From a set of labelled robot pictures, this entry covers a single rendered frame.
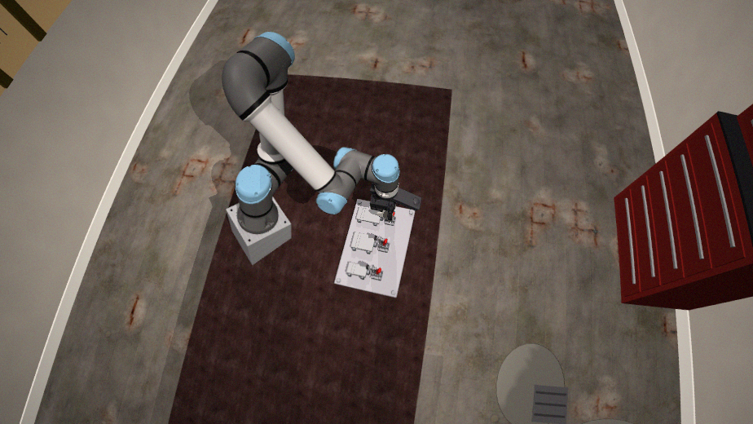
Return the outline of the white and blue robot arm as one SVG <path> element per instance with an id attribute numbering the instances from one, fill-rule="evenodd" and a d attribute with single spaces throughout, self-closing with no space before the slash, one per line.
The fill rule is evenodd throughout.
<path id="1" fill-rule="evenodd" d="M 277 224 L 272 197 L 293 169 L 317 191 L 316 203 L 328 214 L 342 210 L 360 179 L 373 182 L 380 197 L 397 193 L 390 201 L 419 210 L 422 198 L 399 188 L 399 164 L 393 156 L 340 148 L 334 171 L 284 116 L 284 88 L 294 59 L 283 36 L 265 32 L 231 56 L 222 71 L 228 103 L 257 129 L 261 141 L 258 160 L 236 177 L 239 225 L 248 233 L 263 234 Z"/>

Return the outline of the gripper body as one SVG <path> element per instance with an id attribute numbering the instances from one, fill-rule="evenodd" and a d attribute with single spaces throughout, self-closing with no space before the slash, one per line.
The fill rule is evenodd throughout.
<path id="1" fill-rule="evenodd" d="M 390 200 L 393 199 L 393 198 L 395 198 L 396 195 L 397 195 L 397 193 L 393 197 L 390 197 L 390 198 L 380 197 L 376 193 L 375 184 L 374 183 L 372 183 L 372 186 L 371 186 L 371 189 L 370 189 L 370 193 L 372 193 L 371 200 L 370 200 L 370 208 L 371 208 L 371 210 L 378 210 L 378 211 L 382 211 L 382 210 L 390 211 L 390 210 L 393 210 L 393 212 L 394 212 L 394 208 L 395 208 L 396 203 L 393 202 L 393 201 L 390 201 Z"/>

